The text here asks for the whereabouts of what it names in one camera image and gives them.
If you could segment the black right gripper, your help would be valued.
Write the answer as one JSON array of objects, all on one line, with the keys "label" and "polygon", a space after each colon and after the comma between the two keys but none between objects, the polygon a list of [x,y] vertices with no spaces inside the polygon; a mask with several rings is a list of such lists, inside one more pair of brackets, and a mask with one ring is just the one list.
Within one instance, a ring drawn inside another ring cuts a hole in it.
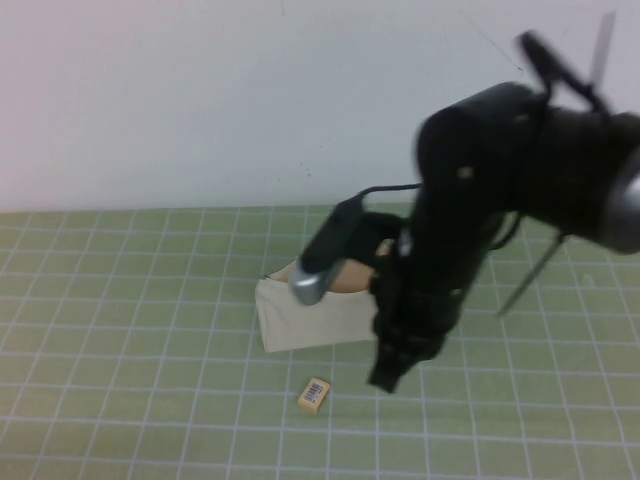
[{"label": "black right gripper", "polygon": [[394,393],[401,376],[440,353],[460,318],[463,292],[424,288],[390,270],[374,274],[370,292],[377,307],[373,320],[377,348],[368,383]]}]

